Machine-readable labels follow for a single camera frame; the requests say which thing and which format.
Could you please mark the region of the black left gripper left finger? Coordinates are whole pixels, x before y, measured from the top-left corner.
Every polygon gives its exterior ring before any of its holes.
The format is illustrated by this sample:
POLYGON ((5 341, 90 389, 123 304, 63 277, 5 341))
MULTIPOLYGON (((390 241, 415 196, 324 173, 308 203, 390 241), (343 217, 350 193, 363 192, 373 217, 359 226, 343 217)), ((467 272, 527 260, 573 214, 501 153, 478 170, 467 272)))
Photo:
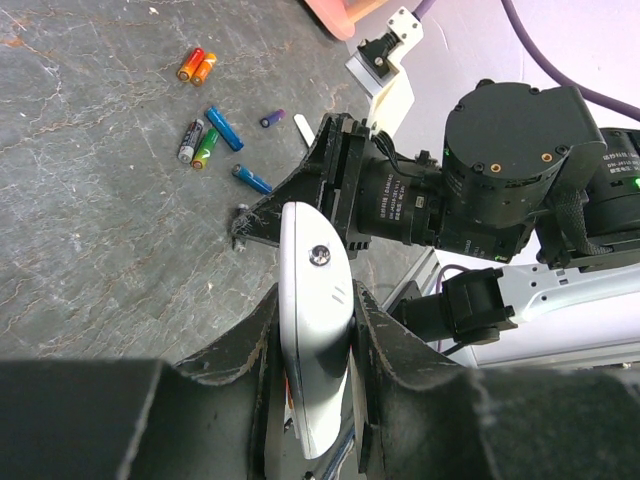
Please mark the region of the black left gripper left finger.
POLYGON ((5 479, 276 479, 278 292, 208 347, 161 359, 5 360, 5 479))

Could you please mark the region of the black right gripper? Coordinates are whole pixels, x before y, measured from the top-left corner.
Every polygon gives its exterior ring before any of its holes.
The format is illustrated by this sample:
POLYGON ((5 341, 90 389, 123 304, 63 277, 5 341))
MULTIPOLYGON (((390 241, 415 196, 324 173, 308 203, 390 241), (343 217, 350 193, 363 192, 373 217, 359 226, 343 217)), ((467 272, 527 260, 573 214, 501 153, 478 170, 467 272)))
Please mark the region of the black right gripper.
POLYGON ((229 226, 234 250, 244 250, 249 241, 277 247, 282 209, 290 201, 315 206, 337 231, 350 259, 369 248, 371 237, 356 226, 368 129, 347 113, 328 113, 314 132, 300 164, 270 194, 235 208, 229 226))

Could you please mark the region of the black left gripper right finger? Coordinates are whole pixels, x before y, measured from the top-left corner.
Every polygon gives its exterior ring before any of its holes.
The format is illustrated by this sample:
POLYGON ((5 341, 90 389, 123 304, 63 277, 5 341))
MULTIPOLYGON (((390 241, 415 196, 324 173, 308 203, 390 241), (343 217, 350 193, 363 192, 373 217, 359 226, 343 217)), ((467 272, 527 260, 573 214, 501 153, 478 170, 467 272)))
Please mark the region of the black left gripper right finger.
POLYGON ((355 282, 352 386, 369 479, 635 479, 635 370, 472 369, 355 282))

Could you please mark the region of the white remote control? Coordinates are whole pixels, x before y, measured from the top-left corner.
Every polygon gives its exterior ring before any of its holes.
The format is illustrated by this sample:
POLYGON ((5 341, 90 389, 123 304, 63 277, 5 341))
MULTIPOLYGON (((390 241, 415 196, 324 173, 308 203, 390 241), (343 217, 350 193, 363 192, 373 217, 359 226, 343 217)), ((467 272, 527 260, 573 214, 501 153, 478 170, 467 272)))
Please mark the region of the white remote control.
POLYGON ((336 230, 314 207, 288 202, 279 242, 279 330, 294 428, 303 456, 336 441, 346 386, 354 292, 336 230))

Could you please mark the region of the white battery cover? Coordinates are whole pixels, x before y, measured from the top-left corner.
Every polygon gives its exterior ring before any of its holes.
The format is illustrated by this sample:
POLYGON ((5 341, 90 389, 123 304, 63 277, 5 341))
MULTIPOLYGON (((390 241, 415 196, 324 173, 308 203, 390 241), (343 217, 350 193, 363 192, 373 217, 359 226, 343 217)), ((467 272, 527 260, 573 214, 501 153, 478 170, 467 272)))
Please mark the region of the white battery cover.
POLYGON ((293 121, 305 143, 305 145, 310 148, 315 140, 315 132, 312 130, 310 124, 308 123, 306 117, 303 114, 295 114, 293 116, 293 121))

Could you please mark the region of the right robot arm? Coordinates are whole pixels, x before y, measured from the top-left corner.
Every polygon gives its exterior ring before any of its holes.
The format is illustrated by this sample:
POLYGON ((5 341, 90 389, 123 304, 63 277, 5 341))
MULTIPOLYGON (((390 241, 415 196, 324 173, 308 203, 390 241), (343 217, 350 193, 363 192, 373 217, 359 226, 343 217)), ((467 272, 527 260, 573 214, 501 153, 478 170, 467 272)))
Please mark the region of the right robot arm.
POLYGON ((328 114, 300 165, 232 223, 277 245, 289 202, 318 210, 349 257, 375 238, 509 263, 531 237, 549 269, 639 259, 639 134, 600 128, 573 87, 483 81, 449 114, 443 156, 328 114))

